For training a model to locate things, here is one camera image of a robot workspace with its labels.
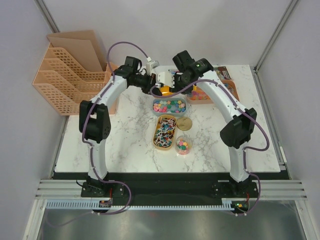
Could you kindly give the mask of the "grey tray of colourful candies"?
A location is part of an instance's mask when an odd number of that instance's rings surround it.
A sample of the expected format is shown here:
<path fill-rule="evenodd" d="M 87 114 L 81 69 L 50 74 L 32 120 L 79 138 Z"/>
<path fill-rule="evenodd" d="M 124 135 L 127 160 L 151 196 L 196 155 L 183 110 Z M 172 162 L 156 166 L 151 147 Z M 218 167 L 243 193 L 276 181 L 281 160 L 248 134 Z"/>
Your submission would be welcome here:
<path fill-rule="evenodd" d="M 187 112 L 187 104 L 183 98 L 155 98 L 151 106 L 152 112 L 156 116 L 172 115 L 182 117 Z"/>

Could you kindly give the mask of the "round gold jar lid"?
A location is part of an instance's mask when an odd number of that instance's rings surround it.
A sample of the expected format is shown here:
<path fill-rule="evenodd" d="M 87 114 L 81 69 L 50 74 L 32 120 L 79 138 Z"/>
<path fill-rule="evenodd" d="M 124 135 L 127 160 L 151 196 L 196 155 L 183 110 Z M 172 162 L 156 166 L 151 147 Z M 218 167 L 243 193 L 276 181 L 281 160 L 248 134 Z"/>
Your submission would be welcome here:
<path fill-rule="evenodd" d="M 180 117 L 176 121 L 176 127 L 181 131 L 188 131 L 192 128 L 192 126 L 192 120 L 186 116 Z"/>

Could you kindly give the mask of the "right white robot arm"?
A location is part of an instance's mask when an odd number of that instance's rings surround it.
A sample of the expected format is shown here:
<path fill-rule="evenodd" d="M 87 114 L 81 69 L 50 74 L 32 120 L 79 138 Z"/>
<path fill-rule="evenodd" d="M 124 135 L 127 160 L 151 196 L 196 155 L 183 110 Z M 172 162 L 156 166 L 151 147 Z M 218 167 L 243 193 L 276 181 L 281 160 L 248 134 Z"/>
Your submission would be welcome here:
<path fill-rule="evenodd" d="M 228 147 L 230 159 L 227 191 L 235 197 L 242 196 L 252 182 L 244 163 L 244 148 L 251 140 L 255 127 L 253 121 L 257 118 L 256 110 L 247 109 L 231 94 L 207 59 L 196 61 L 184 50 L 172 60 L 179 71 L 174 77 L 174 88 L 182 90 L 196 85 L 209 96 L 222 114 L 226 125 L 219 134 Z"/>

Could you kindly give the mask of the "peach mesh file organizer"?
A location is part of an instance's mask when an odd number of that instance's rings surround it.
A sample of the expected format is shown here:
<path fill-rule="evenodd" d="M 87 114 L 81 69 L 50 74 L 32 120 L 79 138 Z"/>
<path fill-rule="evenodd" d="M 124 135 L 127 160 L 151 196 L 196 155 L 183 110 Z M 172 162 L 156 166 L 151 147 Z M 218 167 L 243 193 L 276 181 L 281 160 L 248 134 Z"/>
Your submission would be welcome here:
<path fill-rule="evenodd" d="M 112 71 L 96 33 L 80 30 L 47 35 L 49 46 L 32 85 L 61 116 L 78 115 L 108 83 Z"/>

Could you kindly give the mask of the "clear glass jar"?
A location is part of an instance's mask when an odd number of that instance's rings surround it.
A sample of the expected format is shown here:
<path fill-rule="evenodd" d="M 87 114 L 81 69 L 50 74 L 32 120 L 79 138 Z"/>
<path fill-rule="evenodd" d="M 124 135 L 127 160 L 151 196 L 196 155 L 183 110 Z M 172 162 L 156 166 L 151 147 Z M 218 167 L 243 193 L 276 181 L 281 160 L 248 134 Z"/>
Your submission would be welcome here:
<path fill-rule="evenodd" d="M 193 141 L 187 135 L 179 136 L 175 141 L 175 150 L 179 155 L 188 155 L 192 149 Z"/>

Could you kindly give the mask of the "pink tray of gummy candies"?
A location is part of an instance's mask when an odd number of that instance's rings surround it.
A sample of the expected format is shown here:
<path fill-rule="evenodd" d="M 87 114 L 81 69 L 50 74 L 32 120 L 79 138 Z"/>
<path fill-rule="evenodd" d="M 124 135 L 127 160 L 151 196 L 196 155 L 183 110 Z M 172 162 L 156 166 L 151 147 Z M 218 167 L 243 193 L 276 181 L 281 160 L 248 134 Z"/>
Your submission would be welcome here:
<path fill-rule="evenodd" d="M 186 101 L 191 105 L 212 104 L 213 101 L 197 86 L 193 86 L 190 94 L 186 95 Z"/>

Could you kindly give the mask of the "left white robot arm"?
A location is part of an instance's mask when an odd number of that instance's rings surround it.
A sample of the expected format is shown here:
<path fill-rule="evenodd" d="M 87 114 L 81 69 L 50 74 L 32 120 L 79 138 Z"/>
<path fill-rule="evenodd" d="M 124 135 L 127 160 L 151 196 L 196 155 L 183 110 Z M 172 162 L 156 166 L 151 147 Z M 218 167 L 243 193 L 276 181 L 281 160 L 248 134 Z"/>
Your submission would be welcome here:
<path fill-rule="evenodd" d="M 154 68 L 159 63 L 148 57 L 145 73 L 139 69 L 140 64 L 139 59 L 127 56 L 125 63 L 111 73 L 102 90 L 79 105 L 79 131 L 82 142 L 88 145 L 89 150 L 89 171 L 82 185 L 82 197 L 105 197 L 110 191 L 109 183 L 104 181 L 108 175 L 105 146 L 111 132 L 109 109 L 128 87 L 138 87 L 148 94 L 156 83 Z"/>

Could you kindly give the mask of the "yellow plastic scoop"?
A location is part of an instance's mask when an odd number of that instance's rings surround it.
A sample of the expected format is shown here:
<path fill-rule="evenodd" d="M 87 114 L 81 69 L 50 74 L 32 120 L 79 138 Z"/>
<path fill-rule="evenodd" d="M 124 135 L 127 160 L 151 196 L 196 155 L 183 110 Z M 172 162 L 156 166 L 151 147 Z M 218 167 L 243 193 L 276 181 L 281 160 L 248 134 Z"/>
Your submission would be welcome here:
<path fill-rule="evenodd" d="M 171 92 L 171 88 L 167 85 L 164 85 L 163 87 L 160 88 L 162 96 L 170 96 L 173 93 Z"/>

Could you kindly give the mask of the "tan tray of lollipops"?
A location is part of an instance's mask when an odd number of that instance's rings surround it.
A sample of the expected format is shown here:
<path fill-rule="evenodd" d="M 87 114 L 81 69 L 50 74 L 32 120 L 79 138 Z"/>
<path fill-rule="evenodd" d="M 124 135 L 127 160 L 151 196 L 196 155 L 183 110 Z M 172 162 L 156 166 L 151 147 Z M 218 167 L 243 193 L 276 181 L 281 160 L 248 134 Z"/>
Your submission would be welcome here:
<path fill-rule="evenodd" d="M 158 117 L 152 143 L 158 150 L 169 150 L 175 143 L 177 119 L 169 114 Z"/>

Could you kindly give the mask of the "aluminium frame rail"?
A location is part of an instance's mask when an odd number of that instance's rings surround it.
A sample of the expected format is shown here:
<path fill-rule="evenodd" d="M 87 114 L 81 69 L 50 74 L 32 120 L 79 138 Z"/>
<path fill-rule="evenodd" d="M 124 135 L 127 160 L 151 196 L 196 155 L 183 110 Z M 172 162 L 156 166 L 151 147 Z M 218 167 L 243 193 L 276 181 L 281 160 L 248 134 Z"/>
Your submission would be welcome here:
<path fill-rule="evenodd" d="M 123 183 L 111 183 L 105 197 L 82 197 L 83 182 L 75 180 L 42 180 L 35 197 L 37 199 L 80 199 L 80 198 L 126 198 L 129 194 L 137 198 L 156 197 L 170 199 L 182 197 L 207 197 L 213 199 L 254 200 L 305 200 L 307 198 L 303 184 L 299 180 L 261 180 L 253 181 L 245 193 L 233 196 L 227 191 L 227 180 L 216 182 L 200 180 L 126 180 Z"/>

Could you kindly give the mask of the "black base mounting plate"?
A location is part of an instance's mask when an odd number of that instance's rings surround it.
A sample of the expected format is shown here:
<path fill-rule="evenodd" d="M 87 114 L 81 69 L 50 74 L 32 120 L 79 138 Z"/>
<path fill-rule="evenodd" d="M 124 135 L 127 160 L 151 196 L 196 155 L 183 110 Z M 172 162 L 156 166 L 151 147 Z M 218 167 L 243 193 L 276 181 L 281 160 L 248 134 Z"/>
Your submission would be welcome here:
<path fill-rule="evenodd" d="M 83 198 L 111 198 L 115 205 L 182 207 L 220 205 L 223 199 L 252 200 L 252 177 L 237 183 L 227 173 L 108 173 L 105 182 L 86 178 Z"/>

